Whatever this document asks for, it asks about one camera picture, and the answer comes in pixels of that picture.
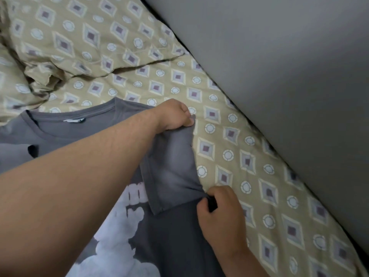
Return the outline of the person's left hand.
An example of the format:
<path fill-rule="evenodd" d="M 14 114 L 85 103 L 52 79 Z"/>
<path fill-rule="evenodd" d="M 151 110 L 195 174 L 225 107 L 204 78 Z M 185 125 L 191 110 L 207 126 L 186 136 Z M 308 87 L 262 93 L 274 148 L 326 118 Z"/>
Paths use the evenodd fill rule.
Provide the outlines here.
<path fill-rule="evenodd" d="M 149 110 L 155 124 L 155 133 L 160 134 L 166 130 L 176 130 L 174 121 L 179 117 L 191 117 L 188 107 L 176 99 L 169 99 Z"/>

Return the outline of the person's right hand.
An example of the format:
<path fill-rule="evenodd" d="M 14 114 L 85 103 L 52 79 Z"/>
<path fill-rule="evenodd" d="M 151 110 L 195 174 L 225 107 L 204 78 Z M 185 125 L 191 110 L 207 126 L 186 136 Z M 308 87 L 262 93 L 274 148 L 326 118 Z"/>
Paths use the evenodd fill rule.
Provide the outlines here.
<path fill-rule="evenodd" d="M 220 257 L 247 246 L 246 223 L 241 204 L 229 186 L 214 186 L 207 193 L 217 204 L 211 226 L 200 226 L 215 255 Z"/>

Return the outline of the grey printed t-shirt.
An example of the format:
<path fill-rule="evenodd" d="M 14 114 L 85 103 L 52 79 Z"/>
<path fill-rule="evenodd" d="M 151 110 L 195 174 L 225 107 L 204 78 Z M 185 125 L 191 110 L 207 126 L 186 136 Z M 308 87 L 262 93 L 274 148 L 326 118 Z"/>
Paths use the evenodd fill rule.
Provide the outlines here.
<path fill-rule="evenodd" d="M 0 173 L 117 124 L 150 106 L 113 98 L 65 113 L 24 111 L 0 126 Z M 66 277 L 225 277 L 196 205 L 193 127 L 157 135 L 131 183 Z"/>

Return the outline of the person's right forearm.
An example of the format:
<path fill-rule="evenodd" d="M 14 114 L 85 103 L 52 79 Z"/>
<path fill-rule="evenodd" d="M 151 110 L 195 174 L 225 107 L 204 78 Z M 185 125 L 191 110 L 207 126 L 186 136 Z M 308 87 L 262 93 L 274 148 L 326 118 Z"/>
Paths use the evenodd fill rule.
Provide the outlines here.
<path fill-rule="evenodd" d="M 270 277 L 247 246 L 221 255 L 218 261 L 226 277 Z"/>

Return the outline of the person's left forearm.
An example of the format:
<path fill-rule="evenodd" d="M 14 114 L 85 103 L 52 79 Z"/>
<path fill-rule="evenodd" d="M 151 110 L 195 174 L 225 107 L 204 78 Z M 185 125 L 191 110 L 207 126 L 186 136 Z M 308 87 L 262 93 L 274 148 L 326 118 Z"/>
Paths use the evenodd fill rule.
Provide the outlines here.
<path fill-rule="evenodd" d="M 157 108 L 0 176 L 0 277 L 63 277 L 128 185 Z"/>

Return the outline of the beige diamond-patterned bed sheet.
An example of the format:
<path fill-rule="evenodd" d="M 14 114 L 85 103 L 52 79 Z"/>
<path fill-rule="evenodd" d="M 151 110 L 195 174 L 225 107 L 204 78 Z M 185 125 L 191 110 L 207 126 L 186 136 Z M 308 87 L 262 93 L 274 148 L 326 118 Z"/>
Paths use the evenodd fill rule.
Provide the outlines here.
<path fill-rule="evenodd" d="M 156 106 L 170 98 L 196 115 L 204 189 L 228 185 L 244 210 L 247 243 L 271 277 L 369 277 L 348 236 L 272 145 L 191 55 L 57 86 L 40 112 L 90 108 L 113 97 Z"/>

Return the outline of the beige diamond-patterned crumpled duvet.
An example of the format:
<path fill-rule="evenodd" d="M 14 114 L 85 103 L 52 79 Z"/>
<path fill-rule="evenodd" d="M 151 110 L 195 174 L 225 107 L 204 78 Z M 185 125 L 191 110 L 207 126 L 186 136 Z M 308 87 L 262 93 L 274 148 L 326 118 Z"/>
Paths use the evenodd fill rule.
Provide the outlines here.
<path fill-rule="evenodd" d="M 126 85 L 114 72 L 185 53 L 141 0 L 0 0 L 0 125 L 104 103 Z"/>

